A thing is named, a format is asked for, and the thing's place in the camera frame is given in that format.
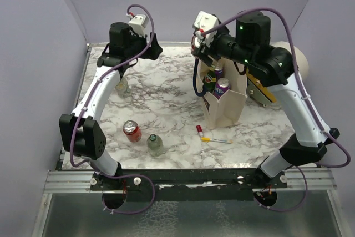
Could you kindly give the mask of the purple soda can front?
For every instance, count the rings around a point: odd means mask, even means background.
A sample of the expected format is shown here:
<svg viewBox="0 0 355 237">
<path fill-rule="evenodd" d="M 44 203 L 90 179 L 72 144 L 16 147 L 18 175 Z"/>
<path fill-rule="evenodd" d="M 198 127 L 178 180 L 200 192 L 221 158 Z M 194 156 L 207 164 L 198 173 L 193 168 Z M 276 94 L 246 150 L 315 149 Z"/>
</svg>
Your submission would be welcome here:
<svg viewBox="0 0 355 237">
<path fill-rule="evenodd" d="M 216 80 L 219 80 L 224 76 L 224 65 L 222 63 L 217 63 L 215 65 Z"/>
</svg>

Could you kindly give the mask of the purple soda can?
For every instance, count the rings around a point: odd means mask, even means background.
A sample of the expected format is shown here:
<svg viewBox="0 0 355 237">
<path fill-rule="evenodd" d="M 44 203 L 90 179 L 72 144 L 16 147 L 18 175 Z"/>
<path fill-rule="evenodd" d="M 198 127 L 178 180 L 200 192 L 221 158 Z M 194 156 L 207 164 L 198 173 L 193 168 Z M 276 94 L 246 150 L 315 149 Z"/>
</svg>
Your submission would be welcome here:
<svg viewBox="0 0 355 237">
<path fill-rule="evenodd" d="M 217 63 L 215 65 L 216 80 L 219 80 L 224 76 L 224 65 L 222 63 Z"/>
<path fill-rule="evenodd" d="M 230 82 L 226 78 L 220 78 L 217 80 L 215 84 L 215 89 L 213 95 L 220 99 L 222 95 L 224 95 L 230 89 Z"/>
</svg>

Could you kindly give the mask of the green glass bottle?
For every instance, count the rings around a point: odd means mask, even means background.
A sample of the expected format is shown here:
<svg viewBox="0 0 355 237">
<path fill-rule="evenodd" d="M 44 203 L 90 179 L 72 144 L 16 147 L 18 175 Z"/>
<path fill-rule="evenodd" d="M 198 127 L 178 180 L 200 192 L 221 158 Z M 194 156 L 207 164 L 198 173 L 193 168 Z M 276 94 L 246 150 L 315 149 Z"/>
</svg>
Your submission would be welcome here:
<svg viewBox="0 0 355 237">
<path fill-rule="evenodd" d="M 212 64 L 209 67 L 209 71 L 203 77 L 204 88 L 208 92 L 212 93 L 215 89 L 216 82 L 217 82 L 217 77 L 215 73 L 215 65 Z"/>
</svg>

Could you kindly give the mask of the beige canvas bag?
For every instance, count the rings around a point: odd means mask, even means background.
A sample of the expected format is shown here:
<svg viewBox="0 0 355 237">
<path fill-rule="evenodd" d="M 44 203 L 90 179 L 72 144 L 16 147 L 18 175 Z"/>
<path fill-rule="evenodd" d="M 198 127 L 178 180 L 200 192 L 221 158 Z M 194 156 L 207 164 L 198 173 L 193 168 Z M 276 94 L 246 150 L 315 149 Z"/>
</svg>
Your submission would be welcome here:
<svg viewBox="0 0 355 237">
<path fill-rule="evenodd" d="M 244 66 L 225 58 L 220 59 L 223 66 L 222 76 L 229 81 L 230 89 L 220 98 L 203 88 L 203 77 L 208 73 L 208 66 L 196 59 L 192 78 L 195 94 L 201 99 L 201 107 L 209 129 L 229 127 L 237 124 L 247 95 L 247 77 L 242 75 Z"/>
</svg>

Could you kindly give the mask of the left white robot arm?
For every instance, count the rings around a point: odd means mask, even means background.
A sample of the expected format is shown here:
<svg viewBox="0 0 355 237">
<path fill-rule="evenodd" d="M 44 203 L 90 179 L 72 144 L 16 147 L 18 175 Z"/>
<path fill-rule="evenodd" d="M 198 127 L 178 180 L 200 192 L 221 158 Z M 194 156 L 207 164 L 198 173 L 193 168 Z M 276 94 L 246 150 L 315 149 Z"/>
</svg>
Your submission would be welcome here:
<svg viewBox="0 0 355 237">
<path fill-rule="evenodd" d="M 109 189 L 122 185 L 121 164 L 106 151 L 107 139 L 99 122 L 112 90 L 125 71 L 141 59 L 156 60 L 163 49 L 156 34 L 144 33 L 143 26 L 116 22 L 109 30 L 109 43 L 97 60 L 94 78 L 87 92 L 70 114 L 62 114 L 59 128 L 63 147 L 77 168 L 84 163 L 101 172 Z"/>
</svg>

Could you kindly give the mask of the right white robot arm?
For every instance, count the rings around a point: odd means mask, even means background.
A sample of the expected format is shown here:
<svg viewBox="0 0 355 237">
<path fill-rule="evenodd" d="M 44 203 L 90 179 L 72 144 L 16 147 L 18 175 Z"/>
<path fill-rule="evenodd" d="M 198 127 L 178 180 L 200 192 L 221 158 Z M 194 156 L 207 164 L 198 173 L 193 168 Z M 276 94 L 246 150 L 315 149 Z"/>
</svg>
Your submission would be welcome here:
<svg viewBox="0 0 355 237">
<path fill-rule="evenodd" d="M 320 161 L 327 145 L 339 137 L 336 128 L 323 121 L 307 94 L 296 63 L 296 53 L 270 45 L 271 20 L 258 9 L 243 11 L 230 18 L 236 22 L 231 36 L 213 14 L 200 11 L 193 22 L 192 55 L 207 65 L 220 58 L 246 66 L 248 72 L 277 100 L 293 126 L 294 134 L 255 170 L 258 186 L 266 188 L 280 172 Z"/>
</svg>

